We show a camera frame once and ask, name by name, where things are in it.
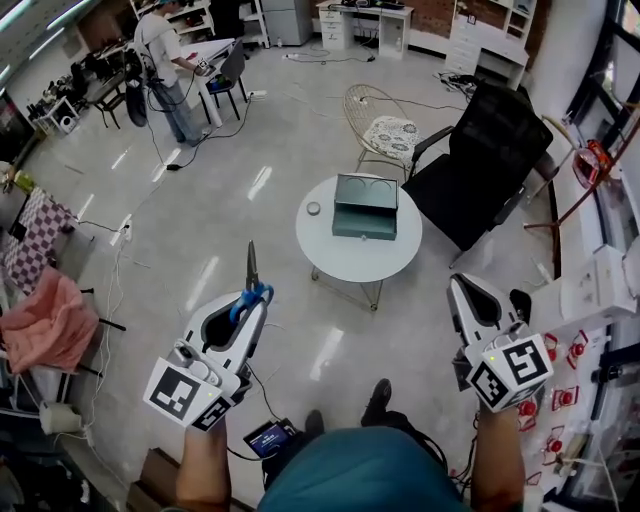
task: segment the gold wire chair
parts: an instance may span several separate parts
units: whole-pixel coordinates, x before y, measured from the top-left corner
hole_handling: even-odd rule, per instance
[[[379,162],[402,169],[404,179],[406,181],[412,168],[407,168],[407,166],[396,157],[386,154],[381,149],[373,148],[364,139],[364,135],[367,130],[371,128],[373,122],[380,116],[392,116],[401,119],[408,119],[407,114],[400,104],[386,92],[381,91],[377,87],[357,84],[349,87],[344,95],[344,113],[347,121],[349,121],[349,125],[351,126],[353,133],[356,136],[356,139],[358,140],[358,143],[362,146],[362,152],[358,157],[358,165],[355,172],[358,172],[358,169],[360,169],[360,165],[362,165],[363,162]],[[373,153],[374,155],[388,158],[391,161],[378,159],[365,160],[367,153]]]

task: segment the checkered cloth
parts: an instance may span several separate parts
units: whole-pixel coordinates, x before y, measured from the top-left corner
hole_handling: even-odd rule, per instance
[[[29,295],[54,255],[53,244],[60,230],[71,220],[71,213],[54,202],[41,188],[34,188],[18,222],[26,228],[22,241],[7,236],[4,266],[11,280]]]

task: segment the man in white shirt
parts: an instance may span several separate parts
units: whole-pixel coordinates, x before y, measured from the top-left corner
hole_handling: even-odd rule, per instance
[[[159,107],[158,110],[164,112],[178,143],[186,142],[190,146],[196,146],[203,137],[211,133],[211,129],[200,132],[194,126],[178,83],[176,65],[198,76],[204,74],[202,68],[182,57],[178,34],[165,19],[167,14],[176,12],[180,7],[177,0],[159,0],[156,8],[138,23],[134,41],[147,68],[150,67],[157,75],[157,80],[150,80],[148,83],[159,103],[158,106],[153,105],[154,108]]]

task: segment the jeans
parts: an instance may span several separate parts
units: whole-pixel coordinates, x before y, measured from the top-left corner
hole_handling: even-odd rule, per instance
[[[176,82],[171,87],[153,84],[151,90],[164,111],[171,132],[178,143],[186,142],[190,146],[195,146],[200,141],[201,134],[191,121],[191,113],[180,84]]]
[[[442,469],[448,473],[447,461],[444,458],[444,454],[440,451],[440,448],[437,447],[431,438],[416,430],[404,414],[395,411],[384,411],[379,416],[373,418],[365,415],[362,417],[360,423],[363,427],[389,427],[402,430],[411,436],[420,448],[433,457],[442,466]],[[279,451],[275,457],[262,461],[262,471],[266,474],[266,478],[264,479],[265,490],[271,486],[282,470],[287,467],[287,464],[289,464],[305,446],[320,435],[322,434],[312,435],[307,432],[299,432],[291,440],[290,444]],[[433,444],[439,453],[436,453],[436,451],[429,446],[430,444]]]

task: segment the round white table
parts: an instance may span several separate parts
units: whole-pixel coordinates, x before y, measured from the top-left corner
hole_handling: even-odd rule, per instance
[[[363,173],[358,176],[379,177]],[[359,283],[369,299],[369,307],[376,311],[383,281],[400,272],[418,252],[422,240],[420,211],[411,197],[399,188],[395,240],[334,236],[331,227],[337,181],[337,176],[323,181],[302,201],[296,217],[298,243],[313,264],[311,278],[314,281],[318,279],[317,270],[320,270],[341,281]],[[312,216],[307,212],[310,202],[320,205],[318,215]],[[371,298],[362,285],[376,282],[379,282],[379,287]]]

